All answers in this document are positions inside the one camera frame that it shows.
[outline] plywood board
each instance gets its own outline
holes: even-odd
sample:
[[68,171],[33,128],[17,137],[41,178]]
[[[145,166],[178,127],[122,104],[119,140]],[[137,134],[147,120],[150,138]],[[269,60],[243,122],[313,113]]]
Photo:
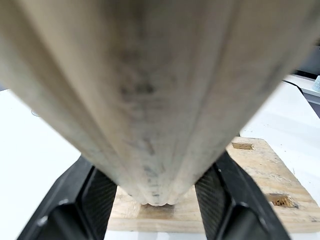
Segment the plywood board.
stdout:
[[0,81],[137,201],[175,204],[319,32],[319,0],[2,0]]
[[[236,137],[227,151],[256,181],[290,233],[320,231],[320,208],[264,140]],[[108,230],[204,233],[195,188],[176,205],[162,207],[140,205],[118,188]]]

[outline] wooden block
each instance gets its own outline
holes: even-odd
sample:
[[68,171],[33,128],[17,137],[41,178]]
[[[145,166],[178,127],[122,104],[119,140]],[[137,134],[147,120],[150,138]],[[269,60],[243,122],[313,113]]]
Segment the wooden block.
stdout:
[[[253,177],[288,232],[320,231],[320,208],[264,140],[236,137],[227,151]],[[203,233],[195,188],[176,205],[156,207],[140,205],[119,187],[108,230]]]

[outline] wooden post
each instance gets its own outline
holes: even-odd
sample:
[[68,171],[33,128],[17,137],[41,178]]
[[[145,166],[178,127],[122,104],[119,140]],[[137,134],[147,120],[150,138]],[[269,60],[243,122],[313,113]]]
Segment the wooden post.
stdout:
[[317,37],[317,0],[5,0],[1,81],[140,203],[174,204]]

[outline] black clamp jaw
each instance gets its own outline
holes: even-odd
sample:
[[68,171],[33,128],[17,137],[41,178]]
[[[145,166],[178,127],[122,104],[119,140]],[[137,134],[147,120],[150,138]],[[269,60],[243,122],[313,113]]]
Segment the black clamp jaw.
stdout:
[[[53,184],[18,240],[103,240],[117,185],[82,156]],[[289,240],[253,179],[225,151],[195,184],[208,240]]]

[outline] white workbench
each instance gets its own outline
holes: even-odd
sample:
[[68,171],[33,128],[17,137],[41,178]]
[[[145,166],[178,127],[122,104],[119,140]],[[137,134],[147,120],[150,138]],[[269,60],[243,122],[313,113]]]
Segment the white workbench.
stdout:
[[[0,92],[0,239],[15,239],[57,179],[80,156],[10,90]],[[299,90],[281,83],[241,136],[263,138],[320,204],[320,119]],[[294,240],[320,240],[294,234]],[[106,239],[205,240],[204,234],[107,231]]]

